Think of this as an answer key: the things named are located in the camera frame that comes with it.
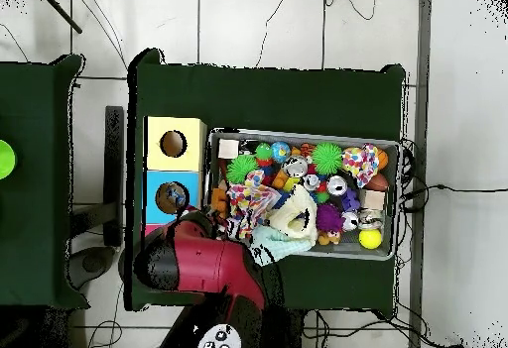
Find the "circular hole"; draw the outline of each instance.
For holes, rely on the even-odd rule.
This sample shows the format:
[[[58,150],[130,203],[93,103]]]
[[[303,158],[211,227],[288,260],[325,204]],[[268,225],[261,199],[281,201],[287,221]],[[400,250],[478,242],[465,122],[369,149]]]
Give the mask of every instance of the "circular hole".
[[[174,181],[163,183],[155,194],[155,203],[166,214],[176,214],[189,205],[187,189]]]
[[[161,138],[161,151],[168,157],[177,158],[187,149],[187,140],[180,131],[168,131]]]

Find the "orange ball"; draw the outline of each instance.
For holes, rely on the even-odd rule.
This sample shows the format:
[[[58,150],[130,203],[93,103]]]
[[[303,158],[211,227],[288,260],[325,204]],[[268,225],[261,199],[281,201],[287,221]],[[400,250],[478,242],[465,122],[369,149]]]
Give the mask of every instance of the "orange ball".
[[[383,151],[378,149],[377,157],[379,159],[379,170],[383,170],[388,165],[388,155]]]

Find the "light blue cloth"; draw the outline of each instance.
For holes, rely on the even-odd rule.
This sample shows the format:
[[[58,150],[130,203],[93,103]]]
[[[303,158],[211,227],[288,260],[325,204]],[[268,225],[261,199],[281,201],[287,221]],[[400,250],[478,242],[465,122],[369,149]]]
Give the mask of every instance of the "light blue cloth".
[[[274,261],[280,261],[288,255],[305,252],[310,249],[314,243],[309,239],[292,239],[269,226],[257,226],[252,231],[253,242],[250,245],[250,251],[254,257],[256,264],[261,267],[272,264],[270,255],[272,254]]]

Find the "blue box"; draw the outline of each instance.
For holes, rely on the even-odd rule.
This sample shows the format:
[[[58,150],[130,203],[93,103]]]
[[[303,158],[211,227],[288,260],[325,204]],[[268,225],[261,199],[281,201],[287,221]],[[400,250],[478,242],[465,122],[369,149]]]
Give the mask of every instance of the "blue box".
[[[147,212],[146,224],[167,224],[177,218],[175,214],[161,211],[155,202],[157,190],[163,183],[177,182],[189,191],[189,205],[200,208],[201,173],[198,172],[157,172],[147,171]]]

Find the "yellow ball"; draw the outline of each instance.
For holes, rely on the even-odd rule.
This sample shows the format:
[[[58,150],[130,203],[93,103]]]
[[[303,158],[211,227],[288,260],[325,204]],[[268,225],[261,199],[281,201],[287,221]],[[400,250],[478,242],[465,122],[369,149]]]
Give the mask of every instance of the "yellow ball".
[[[374,230],[362,230],[360,231],[360,245],[365,249],[377,249],[381,242],[383,241],[383,237],[381,236],[381,232],[377,229]]]

